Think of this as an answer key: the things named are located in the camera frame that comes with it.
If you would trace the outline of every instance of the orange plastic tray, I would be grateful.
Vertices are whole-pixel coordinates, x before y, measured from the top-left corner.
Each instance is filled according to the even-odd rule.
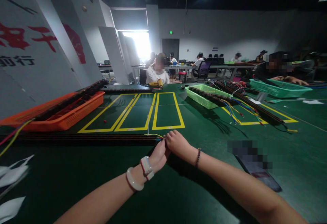
[[[66,94],[60,98],[49,101],[43,105],[36,106],[27,111],[23,111],[14,116],[8,117],[0,121],[2,126],[18,127],[22,123],[38,116],[39,114],[49,110],[60,102],[72,97],[77,93]],[[50,131],[65,131],[70,127],[75,125],[78,121],[83,119],[85,116],[90,114],[95,108],[103,103],[104,92],[97,92],[90,100],[86,101],[84,104],[78,106],[77,108],[71,110],[70,112],[64,114],[63,116],[47,121],[37,121],[31,122],[23,128],[24,131],[34,131],[34,132],[50,132]]]

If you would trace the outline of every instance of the woman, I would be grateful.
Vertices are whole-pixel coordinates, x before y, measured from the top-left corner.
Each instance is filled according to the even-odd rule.
[[[136,192],[135,188],[143,187],[150,174],[156,174],[162,169],[171,151],[213,178],[260,223],[307,223],[265,184],[244,171],[194,148],[178,131],[174,130],[158,143],[146,163],[142,158],[142,165],[128,169],[130,172],[127,175],[122,174],[95,189],[64,213],[55,224],[106,223]],[[144,173],[149,170],[146,164],[149,164],[152,169],[145,177]]]
[[[163,84],[182,83],[181,80],[170,82],[168,73],[165,70],[166,62],[166,55],[164,53],[159,53],[153,65],[146,70],[146,83],[155,83],[158,79],[161,79]]]

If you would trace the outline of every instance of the bright window light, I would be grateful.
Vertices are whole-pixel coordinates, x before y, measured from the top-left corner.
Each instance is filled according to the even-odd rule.
[[[123,31],[124,36],[131,37],[134,40],[136,52],[142,62],[150,58],[151,47],[149,33],[143,30],[126,32]]]

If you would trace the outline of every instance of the green table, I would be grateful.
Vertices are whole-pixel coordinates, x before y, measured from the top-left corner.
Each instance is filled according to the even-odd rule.
[[[256,141],[258,147],[262,148],[262,153],[267,155],[268,161],[273,162],[270,172],[282,187],[279,194],[310,223],[327,221],[325,104],[309,105],[299,100],[265,103],[283,114],[285,120],[292,121],[288,123],[288,127],[298,130],[298,133],[288,134],[269,124],[266,127],[230,124],[231,117],[222,108],[205,109],[188,98],[178,84],[165,85],[164,90],[158,93],[158,104],[158,94],[155,99],[154,94],[143,94],[139,97],[122,95],[119,98],[119,95],[106,95],[103,105],[64,133],[90,132],[88,130],[113,134],[147,133],[144,127],[152,108],[150,133],[163,135],[170,130],[168,127],[181,127],[182,118],[185,128],[177,130],[191,145],[201,147],[204,152],[239,169],[242,168],[228,152],[227,142]],[[323,103],[327,101],[325,90],[313,90],[303,97],[319,99]],[[134,106],[127,114],[128,104]],[[244,123],[255,121],[249,113],[245,112],[244,115]],[[86,126],[96,116],[98,118]],[[31,168],[28,176],[0,201],[2,204],[16,197],[26,196],[20,212],[8,224],[27,220],[35,224],[54,222],[93,189],[137,164],[151,149],[151,146],[13,145],[0,158],[0,165],[10,165],[31,154],[35,154],[35,157],[29,162]],[[239,223],[239,220],[251,223],[249,214],[219,185],[174,155],[170,156],[168,165],[146,184],[143,191],[128,200],[110,222],[131,223],[144,220],[145,208],[147,219],[155,220],[156,223]]]

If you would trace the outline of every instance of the green plastic tray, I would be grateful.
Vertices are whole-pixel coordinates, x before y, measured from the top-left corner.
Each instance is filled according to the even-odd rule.
[[[269,81],[276,83],[281,88],[265,84],[262,81],[255,81],[254,79],[250,79],[251,88],[265,92],[276,98],[297,98],[305,92],[312,90],[308,87],[285,83],[281,81],[271,79]]]
[[[207,85],[204,84],[198,84],[198,85],[194,85],[192,86],[194,88],[200,89],[206,93],[213,93],[213,94],[219,94],[219,95],[223,95],[226,97],[233,97],[230,94],[227,94],[223,91],[217,90],[215,88],[209,87]],[[213,109],[218,107],[216,104],[212,103],[211,101],[207,100],[206,98],[203,98],[202,96],[198,95],[197,93],[194,93],[193,91],[190,90],[190,87],[186,87],[186,92],[187,92],[187,96],[190,97],[191,99],[195,100],[196,102],[198,102],[200,105],[204,106],[207,109]]]

